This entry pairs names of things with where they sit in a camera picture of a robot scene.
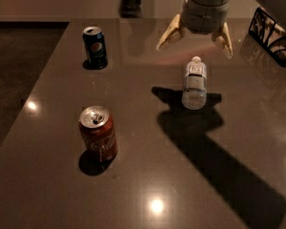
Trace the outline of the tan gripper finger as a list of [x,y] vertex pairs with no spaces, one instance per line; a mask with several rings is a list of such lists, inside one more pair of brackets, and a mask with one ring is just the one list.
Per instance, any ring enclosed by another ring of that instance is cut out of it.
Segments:
[[212,33],[212,41],[228,59],[233,57],[233,46],[227,23]]
[[184,23],[181,20],[181,15],[177,14],[160,37],[156,49],[158,51],[163,50],[165,47],[179,41],[184,37],[184,32]]

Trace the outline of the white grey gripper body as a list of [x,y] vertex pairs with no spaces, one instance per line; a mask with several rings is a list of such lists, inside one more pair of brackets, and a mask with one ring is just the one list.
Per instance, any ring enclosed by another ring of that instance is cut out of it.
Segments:
[[227,18],[230,0],[184,0],[181,20],[192,33],[217,31]]

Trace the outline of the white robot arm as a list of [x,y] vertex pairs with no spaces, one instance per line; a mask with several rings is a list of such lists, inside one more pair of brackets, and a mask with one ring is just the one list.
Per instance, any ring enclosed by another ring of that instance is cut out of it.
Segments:
[[[286,31],[286,0],[256,0]],[[212,41],[227,58],[233,56],[227,14],[230,0],[184,0],[181,13],[177,14],[163,33],[156,48],[163,49],[191,33],[210,34]]]

